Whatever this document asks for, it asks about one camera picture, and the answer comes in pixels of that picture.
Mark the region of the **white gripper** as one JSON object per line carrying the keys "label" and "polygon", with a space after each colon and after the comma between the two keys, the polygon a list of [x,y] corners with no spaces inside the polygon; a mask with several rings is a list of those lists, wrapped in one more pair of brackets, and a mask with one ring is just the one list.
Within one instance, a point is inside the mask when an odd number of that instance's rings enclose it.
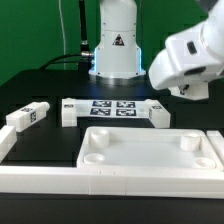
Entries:
{"label": "white gripper", "polygon": [[205,44],[203,23],[169,36],[149,68],[154,89],[210,82],[222,77],[224,59]]}

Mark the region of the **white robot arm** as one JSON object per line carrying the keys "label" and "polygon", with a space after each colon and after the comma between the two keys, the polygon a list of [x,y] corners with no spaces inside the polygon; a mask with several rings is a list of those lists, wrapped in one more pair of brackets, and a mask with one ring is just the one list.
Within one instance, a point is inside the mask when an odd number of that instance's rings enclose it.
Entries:
{"label": "white robot arm", "polygon": [[156,90],[210,82],[224,76],[224,0],[197,0],[208,18],[165,40],[148,70],[136,43],[134,0],[99,0],[101,40],[90,77],[106,83],[148,75]]}

